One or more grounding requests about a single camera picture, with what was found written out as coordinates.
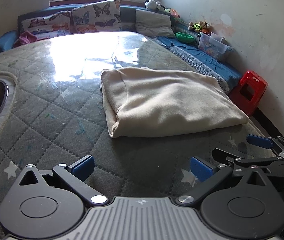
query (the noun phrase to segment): stuffed animal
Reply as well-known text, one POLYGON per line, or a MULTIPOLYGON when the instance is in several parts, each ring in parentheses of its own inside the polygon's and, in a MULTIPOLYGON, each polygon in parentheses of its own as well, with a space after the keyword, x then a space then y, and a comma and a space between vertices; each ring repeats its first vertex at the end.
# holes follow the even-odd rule
POLYGON ((155 2, 154 0, 146 0, 145 8, 151 10, 158 10, 160 12, 164 12, 165 7, 161 5, 160 2, 155 2))
POLYGON ((180 16, 178 15, 178 12, 175 11, 174 9, 166 8, 165 12, 169 13, 170 15, 172 15, 176 19, 180 18, 180 16))
POLYGON ((196 24, 193 24, 193 22, 190 22, 189 23, 189 27, 188 27, 188 30, 189 31, 194 31, 196 33, 205 33, 205 34, 209 34, 209 28, 211 27, 210 24, 206 23, 206 22, 199 22, 199 23, 196 23, 196 24))
POLYGON ((165 7, 161 4, 161 2, 156 2, 156 4, 158 5, 157 9, 160 12, 164 12, 165 11, 165 7))

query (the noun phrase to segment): pink cloth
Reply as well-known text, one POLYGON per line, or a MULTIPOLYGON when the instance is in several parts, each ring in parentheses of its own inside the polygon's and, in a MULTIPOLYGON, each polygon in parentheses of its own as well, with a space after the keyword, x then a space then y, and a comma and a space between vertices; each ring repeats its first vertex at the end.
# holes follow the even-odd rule
POLYGON ((41 40, 46 40, 46 39, 48 39, 48 38, 38 39, 35 35, 30 33, 29 31, 25 31, 25 32, 21 33, 21 35, 19 36, 17 41, 14 42, 13 48, 16 48, 18 46, 25 45, 25 44, 30 44, 30 43, 35 42, 35 41, 41 41, 41 40))

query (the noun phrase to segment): red plastic stool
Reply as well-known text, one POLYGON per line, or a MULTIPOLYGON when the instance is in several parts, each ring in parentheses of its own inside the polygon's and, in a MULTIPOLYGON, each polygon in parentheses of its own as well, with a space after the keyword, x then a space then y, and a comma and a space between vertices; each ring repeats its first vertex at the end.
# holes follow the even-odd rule
POLYGON ((248 116, 252 115, 268 83, 254 71, 247 71, 239 84, 229 93, 229 98, 248 116))

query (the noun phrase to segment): butterfly pillow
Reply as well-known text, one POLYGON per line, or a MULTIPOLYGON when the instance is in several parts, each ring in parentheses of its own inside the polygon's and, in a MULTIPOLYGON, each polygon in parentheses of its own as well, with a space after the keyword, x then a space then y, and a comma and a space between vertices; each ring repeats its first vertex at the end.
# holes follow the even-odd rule
POLYGON ((107 0, 74 8, 77 33, 121 31, 120 0, 107 0))
POLYGON ((21 22, 21 33, 29 31, 32 34, 53 31, 69 31, 71 11, 61 11, 45 17, 27 19, 21 22))

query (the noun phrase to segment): pillow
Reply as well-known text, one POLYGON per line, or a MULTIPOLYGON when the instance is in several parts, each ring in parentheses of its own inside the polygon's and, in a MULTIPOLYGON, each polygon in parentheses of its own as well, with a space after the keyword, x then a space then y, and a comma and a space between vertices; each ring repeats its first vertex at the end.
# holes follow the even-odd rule
POLYGON ((76 33, 121 31, 120 0, 91 3, 72 10, 76 33))
POLYGON ((144 36, 167 36, 175 38, 170 16, 150 11, 136 10, 135 29, 144 36))
POLYGON ((69 31, 71 11, 61 11, 45 17, 27 19, 21 22, 21 33, 29 31, 36 35, 58 30, 69 31))

